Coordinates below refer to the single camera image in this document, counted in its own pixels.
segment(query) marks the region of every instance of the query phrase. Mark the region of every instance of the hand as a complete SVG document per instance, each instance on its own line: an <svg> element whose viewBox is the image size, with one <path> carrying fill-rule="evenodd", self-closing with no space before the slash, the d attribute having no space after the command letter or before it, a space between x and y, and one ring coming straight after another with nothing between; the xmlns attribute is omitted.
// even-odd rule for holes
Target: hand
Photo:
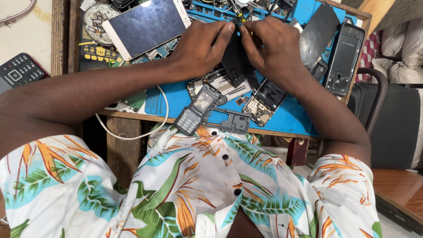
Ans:
<svg viewBox="0 0 423 238"><path fill-rule="evenodd" d="M222 61L234 29L235 25L226 21L192 22L170 56L182 77L201 77L216 67Z"/></svg>
<svg viewBox="0 0 423 238"><path fill-rule="evenodd" d="M298 29L266 17L262 21L244 22L239 31L250 63L263 76L288 93L301 87L302 79L310 73L299 55Z"/></svg>

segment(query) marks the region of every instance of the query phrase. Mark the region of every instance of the tropical print shirt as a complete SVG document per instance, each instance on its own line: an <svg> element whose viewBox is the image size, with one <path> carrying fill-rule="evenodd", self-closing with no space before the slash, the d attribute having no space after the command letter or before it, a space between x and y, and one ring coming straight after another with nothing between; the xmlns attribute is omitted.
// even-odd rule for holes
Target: tropical print shirt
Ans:
<svg viewBox="0 0 423 238"><path fill-rule="evenodd" d="M320 158L304 178L256 135L168 125L122 189L76 136L25 144L0 160L12 237L227 236L242 209L266 237L382 237L371 170L347 155Z"/></svg>

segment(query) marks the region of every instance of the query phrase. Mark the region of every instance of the floor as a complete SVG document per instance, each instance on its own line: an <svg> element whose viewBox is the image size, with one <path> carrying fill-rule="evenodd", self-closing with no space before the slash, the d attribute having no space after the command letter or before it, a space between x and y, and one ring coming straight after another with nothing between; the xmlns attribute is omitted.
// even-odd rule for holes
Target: floor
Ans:
<svg viewBox="0 0 423 238"><path fill-rule="evenodd" d="M286 159L286 154L276 154L283 160ZM294 167L294 171L298 174L307 177L313 168L313 165L315 161L317 160L316 155L308 155L307 156L307 164L304 166L296 166ZM386 216L378 213L378 217L380 220L380 224L382 227L382 234L383 238L421 238L422 236L419 236L418 234L414 232L409 232L402 228L401 226L397 225L395 222L388 219Z"/></svg>

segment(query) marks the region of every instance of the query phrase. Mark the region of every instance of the white smartphone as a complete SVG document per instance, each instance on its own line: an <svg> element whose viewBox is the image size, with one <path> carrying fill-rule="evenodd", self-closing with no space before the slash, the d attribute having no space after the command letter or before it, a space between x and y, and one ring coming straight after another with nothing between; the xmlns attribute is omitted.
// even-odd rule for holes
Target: white smartphone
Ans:
<svg viewBox="0 0 423 238"><path fill-rule="evenodd" d="M128 61L178 37L191 21L181 0L149 0L103 23Z"/></svg>

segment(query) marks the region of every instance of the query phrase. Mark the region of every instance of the shirt sleeve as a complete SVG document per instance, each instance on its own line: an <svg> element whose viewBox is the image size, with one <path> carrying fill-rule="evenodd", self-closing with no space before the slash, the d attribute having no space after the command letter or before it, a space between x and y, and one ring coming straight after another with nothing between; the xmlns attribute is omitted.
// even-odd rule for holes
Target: shirt sleeve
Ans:
<svg viewBox="0 0 423 238"><path fill-rule="evenodd" d="M21 238L106 236L126 193L76 136L51 136L10 152L0 160L0 189L11 233Z"/></svg>
<svg viewBox="0 0 423 238"><path fill-rule="evenodd" d="M342 234L382 237L367 165L347 155L326 155L317 160L307 180Z"/></svg>

